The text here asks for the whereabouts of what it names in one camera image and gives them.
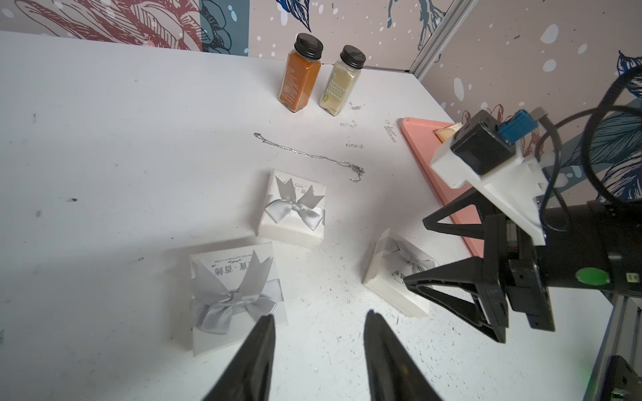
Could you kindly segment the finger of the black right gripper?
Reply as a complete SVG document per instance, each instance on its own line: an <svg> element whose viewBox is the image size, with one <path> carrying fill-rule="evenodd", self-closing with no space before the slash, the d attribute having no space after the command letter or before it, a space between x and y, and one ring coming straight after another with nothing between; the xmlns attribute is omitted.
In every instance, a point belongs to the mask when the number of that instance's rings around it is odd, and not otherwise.
<svg viewBox="0 0 642 401"><path fill-rule="evenodd" d="M497 208L478 190L471 188L423 219L428 231L483 240L484 222Z"/></svg>
<svg viewBox="0 0 642 401"><path fill-rule="evenodd" d="M481 257L406 276L404 283L414 294L443 307L494 342L506 342L506 294L498 268Z"/></svg>

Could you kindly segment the white lift-off lid jewelry box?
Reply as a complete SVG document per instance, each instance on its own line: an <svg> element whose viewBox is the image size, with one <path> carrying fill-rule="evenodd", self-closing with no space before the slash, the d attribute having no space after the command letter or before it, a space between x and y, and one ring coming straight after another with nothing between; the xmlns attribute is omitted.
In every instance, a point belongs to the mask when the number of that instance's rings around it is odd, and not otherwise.
<svg viewBox="0 0 642 401"><path fill-rule="evenodd" d="M376 243L363 284L407 317L427 317L431 304L411 292L404 278L437 266L433 257L388 229Z"/></svg>

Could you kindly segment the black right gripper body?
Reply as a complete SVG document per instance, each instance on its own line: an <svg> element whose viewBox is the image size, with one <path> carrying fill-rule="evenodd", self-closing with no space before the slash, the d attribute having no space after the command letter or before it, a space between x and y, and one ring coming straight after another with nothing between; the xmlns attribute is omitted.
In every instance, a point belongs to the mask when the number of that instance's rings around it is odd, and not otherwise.
<svg viewBox="0 0 642 401"><path fill-rule="evenodd" d="M526 316L531 328L553 332L555 323L547 287L531 237L503 214L485 219L486 257L494 257L502 293L511 309Z"/></svg>

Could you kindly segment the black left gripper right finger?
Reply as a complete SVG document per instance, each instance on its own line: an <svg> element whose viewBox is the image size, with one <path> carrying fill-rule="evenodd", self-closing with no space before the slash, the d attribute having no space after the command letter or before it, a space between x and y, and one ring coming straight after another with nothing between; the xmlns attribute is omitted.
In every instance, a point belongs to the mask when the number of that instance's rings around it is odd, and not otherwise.
<svg viewBox="0 0 642 401"><path fill-rule="evenodd" d="M386 320L373 310L364 324L364 353L371 400L441 401Z"/></svg>

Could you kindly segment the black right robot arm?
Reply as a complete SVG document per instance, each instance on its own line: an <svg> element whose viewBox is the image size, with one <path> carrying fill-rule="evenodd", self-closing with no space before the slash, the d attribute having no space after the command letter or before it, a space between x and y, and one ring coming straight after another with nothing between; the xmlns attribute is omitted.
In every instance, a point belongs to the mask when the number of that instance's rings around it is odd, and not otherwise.
<svg viewBox="0 0 642 401"><path fill-rule="evenodd" d="M559 127L538 108L499 122L482 110L438 147L431 170L452 189L453 202L423 221L426 229L483 242L483 254L405 277L406 288L453 313L491 340L504 343L510 312L532 328L553 331L548 291L580 288L641 294L641 202L623 200L595 174L591 145L608 114L640 120L617 99L641 76L622 73L587 120L579 162L598 199L560 202Z"/></svg>

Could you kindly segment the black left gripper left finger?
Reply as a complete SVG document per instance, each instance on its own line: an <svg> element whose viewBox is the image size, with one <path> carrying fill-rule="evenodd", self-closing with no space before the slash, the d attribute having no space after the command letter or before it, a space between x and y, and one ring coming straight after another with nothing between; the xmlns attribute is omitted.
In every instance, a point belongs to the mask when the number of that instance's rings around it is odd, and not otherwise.
<svg viewBox="0 0 642 401"><path fill-rule="evenodd" d="M269 399L276 330L272 314L262 316L205 401Z"/></svg>

